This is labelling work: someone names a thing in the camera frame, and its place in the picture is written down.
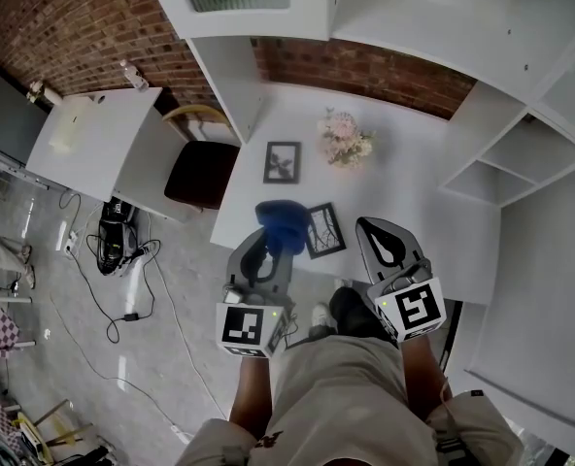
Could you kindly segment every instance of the white desk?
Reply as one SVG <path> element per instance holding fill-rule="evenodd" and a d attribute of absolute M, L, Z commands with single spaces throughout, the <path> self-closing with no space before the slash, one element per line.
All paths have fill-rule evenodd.
<path fill-rule="evenodd" d="M 146 211 L 186 220 L 189 207 L 164 196 L 185 143 L 153 107 L 161 90 L 85 94 L 94 102 L 82 111 L 68 150 L 50 144 L 69 105 L 71 97 L 65 97 L 48 116 L 26 168 L 98 200 L 116 196 Z"/>
<path fill-rule="evenodd" d="M 268 85 L 269 98 L 250 141 L 242 146 L 220 206 L 212 242 L 235 249 L 259 224 L 255 206 L 290 199 L 307 207 L 332 202 L 347 249 L 318 259 L 305 250 L 297 268 L 369 282 L 355 235 L 359 216 L 410 229 L 432 260 L 443 293 L 488 304 L 496 271 L 500 211 L 437 189 L 436 163 L 446 122 L 363 97 L 303 86 Z M 373 153 L 358 170 L 329 166 L 317 142 L 326 107 L 377 131 Z M 302 143 L 299 184 L 264 184 L 266 145 Z"/>

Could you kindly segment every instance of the white cable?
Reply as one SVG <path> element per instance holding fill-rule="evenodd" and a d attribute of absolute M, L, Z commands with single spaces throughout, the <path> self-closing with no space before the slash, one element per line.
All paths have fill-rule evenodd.
<path fill-rule="evenodd" d="M 81 347 L 81 344 L 79 344 L 77 342 L 77 340 L 74 338 L 74 335 L 72 335 L 72 333 L 70 332 L 69 328 L 67 327 L 67 324 L 65 324 L 65 321 L 63 320 L 63 316 L 61 315 L 61 313 L 59 312 L 58 308 L 56 307 L 56 304 L 54 304 L 54 301 L 52 300 L 52 295 L 49 294 L 49 298 L 52 302 L 52 306 L 54 307 L 54 310 L 56 311 L 56 315 L 58 316 L 58 318 L 61 320 L 61 324 L 63 325 L 63 328 L 65 328 L 65 331 L 67 332 L 67 334 L 70 336 L 70 338 L 72 339 L 72 341 L 76 344 L 76 347 L 78 347 L 79 351 L 81 352 L 81 354 L 83 355 L 83 358 L 85 359 L 86 364 L 88 365 L 89 368 L 91 368 L 91 371 L 93 371 L 93 373 L 95 373 L 98 377 L 100 377 L 102 380 L 104 381 L 117 381 L 117 382 L 124 382 L 129 384 L 132 388 L 134 388 L 135 390 L 141 392 L 142 394 L 144 394 L 147 398 L 149 398 L 152 403 L 155 405 L 155 407 L 162 413 L 162 415 L 166 418 L 167 421 L 169 421 L 172 425 L 177 426 L 176 422 L 171 419 L 171 417 L 169 417 L 169 415 L 167 415 L 164 411 L 162 411 L 162 408 L 158 405 L 158 403 L 156 402 L 156 400 L 149 395 L 143 388 L 138 387 L 137 385 L 135 385 L 134 383 L 129 382 L 128 380 L 124 379 L 124 378 L 118 378 L 118 377 L 105 377 L 104 375 L 102 375 L 102 373 L 100 373 L 99 371 L 97 371 L 94 367 L 93 364 L 90 363 L 88 357 L 85 354 L 85 351 L 83 350 L 83 348 Z M 193 435 L 191 433 L 186 433 L 183 432 L 186 436 L 188 437 L 193 437 Z"/>
<path fill-rule="evenodd" d="M 150 213 L 147 213 L 147 215 L 148 215 L 148 241 L 149 241 L 152 239 L 152 216 L 150 215 Z M 192 360 L 192 355 L 190 354 L 190 347 L 188 346 L 188 341 L 186 340 L 186 337 L 184 336 L 184 330 L 182 329 L 182 325 L 180 324 L 180 320 L 178 319 L 178 313 L 175 309 L 175 302 L 173 301 L 173 297 L 171 297 L 171 293 L 169 293 L 169 288 L 167 287 L 167 283 L 164 280 L 164 276 L 162 276 L 162 271 L 160 270 L 160 265 L 158 264 L 158 261 L 155 260 L 155 256 L 153 257 L 153 262 L 155 263 L 155 267 L 158 270 L 158 275 L 160 275 L 160 279 L 162 280 L 162 284 L 164 285 L 164 291 L 167 292 L 167 297 L 169 297 L 169 300 L 171 301 L 171 307 L 173 308 L 173 317 L 175 318 L 175 322 L 178 324 L 178 329 L 180 330 L 180 336 L 182 337 L 182 342 L 184 342 L 184 347 L 186 348 L 186 355 L 188 356 L 188 360 L 190 361 L 190 366 L 192 366 L 192 369 L 194 370 L 195 374 L 197 375 L 197 377 L 199 377 L 199 380 L 203 383 L 203 386 L 206 389 L 208 396 L 212 399 L 212 402 L 214 402 L 214 405 L 217 407 L 217 410 L 219 410 L 220 415 L 224 419 L 227 419 L 224 412 L 220 408 L 219 403 L 217 402 L 217 399 L 215 399 L 214 395 L 210 391 L 210 387 L 206 383 L 203 376 L 201 376 L 201 373 L 199 373 L 197 366 L 195 365 L 194 361 Z"/>

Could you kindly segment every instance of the blue towel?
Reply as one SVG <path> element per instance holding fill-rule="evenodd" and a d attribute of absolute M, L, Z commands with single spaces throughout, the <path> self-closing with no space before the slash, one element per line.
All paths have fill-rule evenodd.
<path fill-rule="evenodd" d="M 286 249 L 294 255 L 305 250 L 311 217 L 307 208 L 291 200 L 269 200 L 255 207 L 257 220 L 266 230 L 266 247 L 272 257 Z"/>

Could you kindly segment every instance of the framed picture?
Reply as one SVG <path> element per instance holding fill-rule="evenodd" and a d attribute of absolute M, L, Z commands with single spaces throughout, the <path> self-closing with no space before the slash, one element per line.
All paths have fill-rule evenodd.
<path fill-rule="evenodd" d="M 346 248 L 331 203 L 311 208 L 309 215 L 311 224 L 307 230 L 307 250 L 312 259 Z"/>
<path fill-rule="evenodd" d="M 300 169 L 299 142 L 268 142 L 265 183 L 298 183 Z"/>

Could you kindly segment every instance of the brick wall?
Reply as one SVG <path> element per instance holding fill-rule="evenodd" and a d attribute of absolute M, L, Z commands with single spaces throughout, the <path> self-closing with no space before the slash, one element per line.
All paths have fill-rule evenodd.
<path fill-rule="evenodd" d="M 253 38 L 270 81 L 336 89 L 450 118 L 474 80 L 402 53 L 331 40 Z M 21 84 L 44 78 L 61 94 L 129 86 L 127 58 L 161 95 L 163 110 L 219 106 L 157 0 L 0 0 L 0 66 Z"/>
<path fill-rule="evenodd" d="M 377 98 L 449 119 L 475 80 L 411 55 L 330 40 L 253 38 L 264 78 Z"/>
<path fill-rule="evenodd" d="M 61 94 L 129 86 L 130 59 L 169 107 L 217 99 L 157 0 L 0 0 L 0 66 Z"/>

